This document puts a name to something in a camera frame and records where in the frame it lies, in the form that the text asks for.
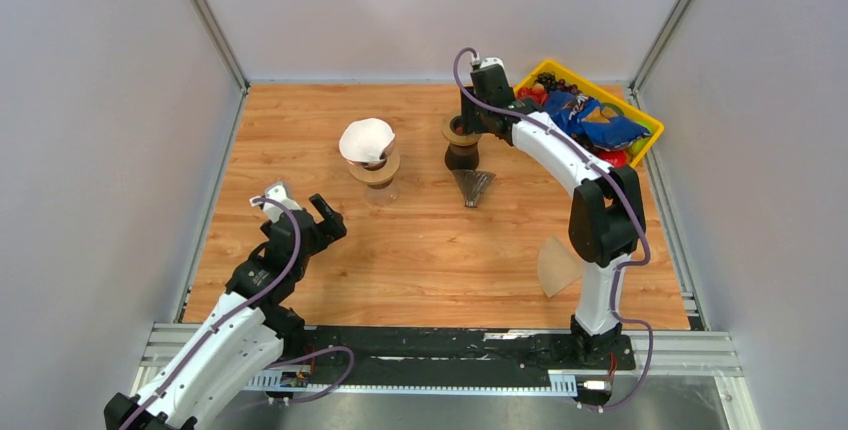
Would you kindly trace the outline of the wooden ring dripper holder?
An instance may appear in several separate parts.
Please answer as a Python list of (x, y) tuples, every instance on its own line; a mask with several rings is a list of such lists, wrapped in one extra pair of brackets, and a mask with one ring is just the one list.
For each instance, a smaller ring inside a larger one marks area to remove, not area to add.
[(397, 174), (401, 163), (399, 153), (387, 157), (380, 168), (366, 168), (360, 164), (349, 165), (348, 170), (354, 179), (368, 187), (379, 187), (391, 182)]

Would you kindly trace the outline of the clear plastic cone dripper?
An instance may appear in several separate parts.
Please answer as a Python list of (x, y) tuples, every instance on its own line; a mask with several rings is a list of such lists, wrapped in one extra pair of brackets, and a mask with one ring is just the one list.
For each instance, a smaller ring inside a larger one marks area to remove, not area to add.
[(344, 159), (353, 167), (365, 170), (382, 168), (395, 149), (395, 140), (376, 141), (359, 140), (340, 146)]

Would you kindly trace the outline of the white paper coffee filter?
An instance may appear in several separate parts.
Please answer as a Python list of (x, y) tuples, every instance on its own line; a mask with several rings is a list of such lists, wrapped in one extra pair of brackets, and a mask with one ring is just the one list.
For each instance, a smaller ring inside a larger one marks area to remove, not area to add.
[(378, 118), (366, 118), (357, 120), (348, 125), (339, 139), (338, 147), (347, 142), (359, 140), (388, 141), (396, 139), (392, 127), (384, 120)]

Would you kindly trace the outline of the brown paper coffee filter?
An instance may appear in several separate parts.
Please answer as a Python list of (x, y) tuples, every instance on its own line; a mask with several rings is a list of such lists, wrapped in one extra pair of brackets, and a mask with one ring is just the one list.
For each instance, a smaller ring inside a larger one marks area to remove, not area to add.
[(539, 249), (536, 272), (542, 292), (553, 298), (581, 279), (583, 263), (560, 239), (552, 236)]

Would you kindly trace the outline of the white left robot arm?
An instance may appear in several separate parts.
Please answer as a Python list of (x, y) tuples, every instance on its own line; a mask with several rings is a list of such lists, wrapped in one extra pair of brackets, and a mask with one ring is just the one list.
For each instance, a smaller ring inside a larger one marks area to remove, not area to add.
[(252, 199), (267, 220), (265, 239), (233, 271), (213, 310), (176, 356), (134, 395), (104, 408), (108, 429), (202, 429), (260, 371), (297, 362), (306, 349), (304, 320), (282, 302), (310, 259), (344, 238), (341, 213), (314, 194), (311, 215), (283, 184)]

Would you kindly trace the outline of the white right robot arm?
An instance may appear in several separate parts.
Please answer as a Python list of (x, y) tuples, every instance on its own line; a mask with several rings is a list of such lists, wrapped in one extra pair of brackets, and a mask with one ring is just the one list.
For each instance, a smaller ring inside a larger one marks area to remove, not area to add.
[(497, 58), (473, 59), (470, 87), (460, 88), (469, 130), (492, 134), (533, 158), (571, 197), (568, 235), (584, 262), (578, 308), (570, 325), (571, 353), (596, 367), (611, 353), (623, 318), (621, 279), (645, 240), (639, 178), (580, 146), (556, 119), (530, 98), (519, 99)]

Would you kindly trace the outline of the dark grape bunch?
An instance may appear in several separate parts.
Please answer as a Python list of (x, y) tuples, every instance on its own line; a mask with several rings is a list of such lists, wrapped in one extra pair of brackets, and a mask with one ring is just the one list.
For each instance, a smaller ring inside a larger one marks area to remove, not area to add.
[(571, 84), (564, 78), (558, 78), (554, 72), (540, 72), (535, 76), (533, 89), (543, 89), (546, 94), (554, 91), (560, 91), (577, 95), (580, 93), (579, 87), (576, 84)]

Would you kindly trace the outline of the clear glass carafe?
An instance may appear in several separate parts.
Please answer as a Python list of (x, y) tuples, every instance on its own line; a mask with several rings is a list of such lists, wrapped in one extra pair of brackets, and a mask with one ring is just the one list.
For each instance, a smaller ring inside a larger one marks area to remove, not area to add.
[(397, 201), (399, 198), (399, 189), (394, 183), (380, 187), (367, 186), (365, 197), (372, 205), (386, 207)]

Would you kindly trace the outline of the yellow plastic bin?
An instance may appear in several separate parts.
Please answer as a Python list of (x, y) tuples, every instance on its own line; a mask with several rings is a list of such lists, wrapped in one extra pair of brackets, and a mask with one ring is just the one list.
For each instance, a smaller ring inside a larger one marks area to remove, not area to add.
[(556, 127), (602, 160), (635, 168), (663, 124), (625, 99), (554, 61), (545, 60), (514, 86), (539, 103)]

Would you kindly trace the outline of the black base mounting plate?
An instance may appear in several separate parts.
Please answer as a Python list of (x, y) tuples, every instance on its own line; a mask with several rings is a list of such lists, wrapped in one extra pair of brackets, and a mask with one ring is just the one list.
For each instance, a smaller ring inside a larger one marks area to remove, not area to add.
[(569, 331), (318, 326), (266, 368), (255, 385), (344, 388), (541, 389), (558, 372), (606, 377), (633, 370), (620, 335), (610, 353), (586, 357)]

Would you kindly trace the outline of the red apple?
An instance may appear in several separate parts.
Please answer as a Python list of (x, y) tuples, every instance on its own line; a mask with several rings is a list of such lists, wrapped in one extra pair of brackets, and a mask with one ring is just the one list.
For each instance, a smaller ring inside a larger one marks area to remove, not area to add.
[(595, 155), (614, 168), (620, 168), (629, 164), (629, 155), (626, 150), (599, 150)]

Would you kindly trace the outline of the green apple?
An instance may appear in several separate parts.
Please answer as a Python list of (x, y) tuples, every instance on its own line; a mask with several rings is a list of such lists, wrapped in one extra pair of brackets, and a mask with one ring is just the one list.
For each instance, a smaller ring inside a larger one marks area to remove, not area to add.
[(652, 127), (647, 122), (637, 120), (636, 125), (639, 126), (638, 138), (631, 143), (628, 149), (631, 160), (636, 159), (636, 156), (642, 152), (653, 137)]

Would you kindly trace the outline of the aluminium frame rail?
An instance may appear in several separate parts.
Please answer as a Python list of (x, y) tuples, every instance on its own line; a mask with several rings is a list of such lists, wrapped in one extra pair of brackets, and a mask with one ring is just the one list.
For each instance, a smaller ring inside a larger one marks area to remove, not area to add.
[(584, 411), (629, 408), (658, 378), (709, 378), (732, 429), (760, 420), (729, 334), (615, 330), (308, 325), (285, 343), (265, 326), (156, 324), (136, 383), (198, 388), (192, 418), (215, 415), (228, 391), (564, 397)]

